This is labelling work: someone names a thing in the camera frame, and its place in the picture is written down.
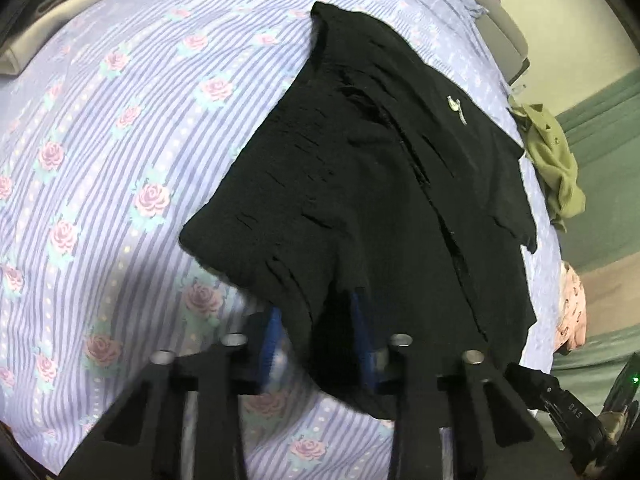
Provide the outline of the grey upholstered headboard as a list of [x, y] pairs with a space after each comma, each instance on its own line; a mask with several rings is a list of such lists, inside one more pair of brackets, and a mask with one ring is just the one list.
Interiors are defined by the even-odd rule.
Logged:
[[528, 43], [499, 0], [475, 0], [485, 13], [475, 20], [485, 44], [508, 84], [529, 68]]

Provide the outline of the green curtain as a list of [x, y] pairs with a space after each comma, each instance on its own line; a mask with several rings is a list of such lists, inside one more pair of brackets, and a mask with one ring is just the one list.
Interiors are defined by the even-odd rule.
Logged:
[[584, 284], [587, 341], [556, 356], [553, 373], [599, 411], [639, 349], [639, 74], [631, 72], [562, 113], [586, 209], [568, 220], [562, 255]]

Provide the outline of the purple floral bed cover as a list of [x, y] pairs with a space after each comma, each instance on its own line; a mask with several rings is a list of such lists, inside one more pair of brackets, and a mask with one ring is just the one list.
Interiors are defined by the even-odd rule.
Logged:
[[317, 1], [386, 22], [506, 133], [480, 0], [104, 0], [1, 84], [1, 419], [59, 471], [157, 349], [257, 301], [179, 247], [306, 61]]

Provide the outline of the olive green knit garment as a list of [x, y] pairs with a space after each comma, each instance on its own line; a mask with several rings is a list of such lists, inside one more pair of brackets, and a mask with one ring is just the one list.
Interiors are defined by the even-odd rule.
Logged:
[[519, 103], [510, 96], [509, 106], [544, 191], [550, 222], [565, 233], [565, 222], [586, 209], [586, 196], [578, 184], [578, 163], [565, 132], [542, 104]]

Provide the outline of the pink patterned garment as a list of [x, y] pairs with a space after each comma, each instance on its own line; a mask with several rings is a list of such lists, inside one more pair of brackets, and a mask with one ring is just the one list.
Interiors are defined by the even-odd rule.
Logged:
[[567, 354], [582, 347], [586, 343], [587, 325], [587, 299], [584, 285], [573, 267], [563, 261], [554, 351]]

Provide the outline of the black pants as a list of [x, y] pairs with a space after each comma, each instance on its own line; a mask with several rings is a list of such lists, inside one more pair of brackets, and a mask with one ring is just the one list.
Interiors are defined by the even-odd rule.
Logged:
[[317, 386], [379, 419], [370, 359], [517, 361], [536, 316], [522, 148], [390, 26], [318, 2], [304, 67], [179, 242], [282, 313]]

